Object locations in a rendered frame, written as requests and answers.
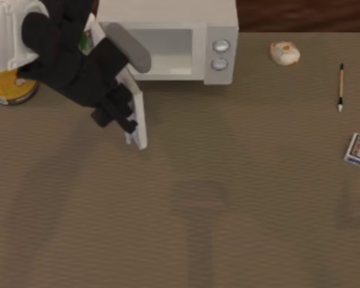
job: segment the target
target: robotic arm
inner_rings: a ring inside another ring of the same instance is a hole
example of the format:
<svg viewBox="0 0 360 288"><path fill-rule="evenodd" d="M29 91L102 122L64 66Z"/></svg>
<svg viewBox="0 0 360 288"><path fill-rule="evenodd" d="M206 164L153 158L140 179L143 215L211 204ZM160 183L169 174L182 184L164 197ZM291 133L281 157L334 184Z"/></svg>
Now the robotic arm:
<svg viewBox="0 0 360 288"><path fill-rule="evenodd" d="M37 80L81 106L93 107L92 117L99 126L116 121L131 134L138 125L130 118L132 93L116 76L130 62L147 72L151 59L137 44L143 57L131 61L125 45L117 45L109 38L103 38L88 56L84 55L79 42L92 3L93 0L0 0L0 27L8 23L8 18L18 27L12 30L13 45L5 46L14 47L6 54L8 65L3 67L2 58L0 68L18 68L19 77ZM0 38L4 38L4 31L0 32Z"/></svg>

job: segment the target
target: wood grain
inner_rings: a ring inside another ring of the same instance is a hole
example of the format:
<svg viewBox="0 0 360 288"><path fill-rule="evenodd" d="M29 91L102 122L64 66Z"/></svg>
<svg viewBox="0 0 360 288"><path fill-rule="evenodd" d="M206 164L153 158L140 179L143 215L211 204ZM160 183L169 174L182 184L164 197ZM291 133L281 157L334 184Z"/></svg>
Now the wood grain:
<svg viewBox="0 0 360 288"><path fill-rule="evenodd" d="M94 0L94 13L98 1ZM237 3L241 32L360 32L360 0L237 0Z"/></svg>

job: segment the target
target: white microwave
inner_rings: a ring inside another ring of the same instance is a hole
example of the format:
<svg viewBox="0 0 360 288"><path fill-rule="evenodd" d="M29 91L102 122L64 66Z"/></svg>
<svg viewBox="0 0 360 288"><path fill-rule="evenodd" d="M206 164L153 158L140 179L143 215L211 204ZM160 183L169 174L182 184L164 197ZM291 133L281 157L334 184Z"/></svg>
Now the white microwave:
<svg viewBox="0 0 360 288"><path fill-rule="evenodd" d="M122 25L151 54L136 80L199 80L228 85L239 33L235 0L100 0L97 21Z"/></svg>

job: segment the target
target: microwave knob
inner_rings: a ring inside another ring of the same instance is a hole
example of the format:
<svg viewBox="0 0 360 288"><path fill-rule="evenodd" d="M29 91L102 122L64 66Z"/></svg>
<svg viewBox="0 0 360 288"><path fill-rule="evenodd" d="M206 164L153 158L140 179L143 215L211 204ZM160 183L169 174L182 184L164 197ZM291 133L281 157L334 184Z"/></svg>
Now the microwave knob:
<svg viewBox="0 0 360 288"><path fill-rule="evenodd" d="M212 61L212 69L216 71L223 71L228 67L228 61L224 58L215 59Z"/></svg>
<svg viewBox="0 0 360 288"><path fill-rule="evenodd" d="M217 53L227 52L229 48L230 48L230 43L228 42L228 40L219 40L213 43L213 49Z"/></svg>

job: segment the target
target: yellow can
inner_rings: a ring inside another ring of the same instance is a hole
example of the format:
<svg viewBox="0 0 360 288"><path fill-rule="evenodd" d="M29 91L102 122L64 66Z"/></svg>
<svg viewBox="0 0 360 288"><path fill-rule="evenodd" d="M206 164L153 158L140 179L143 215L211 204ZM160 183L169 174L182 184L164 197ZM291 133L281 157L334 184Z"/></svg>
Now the yellow can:
<svg viewBox="0 0 360 288"><path fill-rule="evenodd" d="M17 78L17 70L0 73L0 104L19 105L31 99L38 89L33 80Z"/></svg>

